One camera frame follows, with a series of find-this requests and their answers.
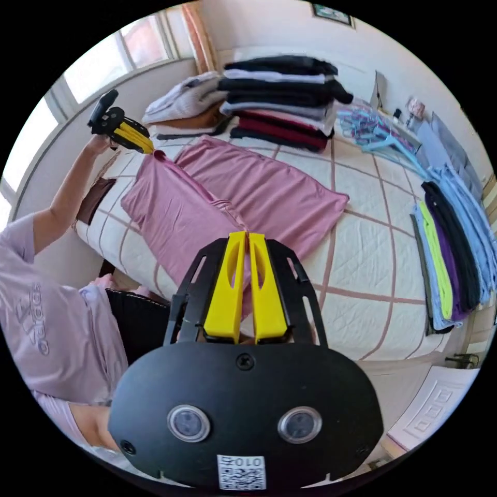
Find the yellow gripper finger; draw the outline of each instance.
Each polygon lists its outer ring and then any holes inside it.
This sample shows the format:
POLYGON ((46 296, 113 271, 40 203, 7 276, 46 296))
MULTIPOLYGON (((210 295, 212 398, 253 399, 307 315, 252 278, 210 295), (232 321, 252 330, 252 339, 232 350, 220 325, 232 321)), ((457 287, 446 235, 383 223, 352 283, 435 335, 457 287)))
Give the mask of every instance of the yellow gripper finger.
POLYGON ((287 324, 264 235, 250 233, 250 268, 255 343, 281 339, 287 324))
POLYGON ((147 138, 145 135, 142 135, 126 123, 121 123, 119 128, 114 130, 114 133, 138 145, 143 150, 144 154, 151 154, 154 152, 154 144, 152 143, 152 140, 147 138))
POLYGON ((204 324, 204 330, 208 336, 232 339, 235 344, 238 344, 240 338, 245 239, 245 231, 229 235, 204 324))

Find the lavender shirt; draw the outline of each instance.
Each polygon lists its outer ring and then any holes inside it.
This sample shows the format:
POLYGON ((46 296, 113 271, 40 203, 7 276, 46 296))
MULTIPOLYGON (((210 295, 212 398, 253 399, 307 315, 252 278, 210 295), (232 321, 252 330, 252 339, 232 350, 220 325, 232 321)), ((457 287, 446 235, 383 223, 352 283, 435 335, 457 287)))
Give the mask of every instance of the lavender shirt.
POLYGON ((103 288, 60 285, 33 267, 33 215, 0 233, 0 324, 26 385, 71 439, 69 402, 111 399, 128 364, 103 288))

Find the screw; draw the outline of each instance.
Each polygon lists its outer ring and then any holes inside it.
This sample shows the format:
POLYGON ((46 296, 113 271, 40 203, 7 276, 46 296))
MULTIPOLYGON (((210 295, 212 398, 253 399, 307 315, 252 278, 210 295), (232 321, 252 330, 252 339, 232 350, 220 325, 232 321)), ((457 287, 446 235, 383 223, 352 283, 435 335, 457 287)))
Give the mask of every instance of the screw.
POLYGON ((121 448, 130 456, 134 456, 136 454, 136 449, 131 442, 128 440, 121 440, 121 448))
POLYGON ((248 371, 254 367, 254 359, 249 354, 240 354, 237 357, 237 367, 242 371, 248 371))

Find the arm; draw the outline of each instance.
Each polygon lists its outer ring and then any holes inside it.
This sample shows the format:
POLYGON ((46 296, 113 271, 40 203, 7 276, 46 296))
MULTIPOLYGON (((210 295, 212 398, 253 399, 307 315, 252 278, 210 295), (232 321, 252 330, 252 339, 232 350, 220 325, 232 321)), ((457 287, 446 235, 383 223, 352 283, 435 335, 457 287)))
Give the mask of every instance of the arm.
POLYGON ((110 146, 109 138, 93 135, 72 165, 50 207, 35 214, 35 254, 58 240, 70 228, 83 201, 95 161, 110 146))
POLYGON ((110 415, 109 407, 70 404, 69 408, 79 431, 89 445, 116 452, 121 451, 107 429, 110 415))

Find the person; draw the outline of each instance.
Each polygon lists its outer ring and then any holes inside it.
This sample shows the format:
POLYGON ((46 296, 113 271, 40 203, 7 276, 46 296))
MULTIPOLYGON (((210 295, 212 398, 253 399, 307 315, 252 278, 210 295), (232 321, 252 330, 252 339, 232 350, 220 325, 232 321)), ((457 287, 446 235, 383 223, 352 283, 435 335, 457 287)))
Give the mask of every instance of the person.
POLYGON ((111 145, 93 135, 50 207, 0 233, 0 325, 23 380, 54 423, 79 445, 119 451, 107 429, 109 401, 129 365, 162 346, 169 303, 101 280, 77 290, 33 266, 71 226, 95 161, 111 145))

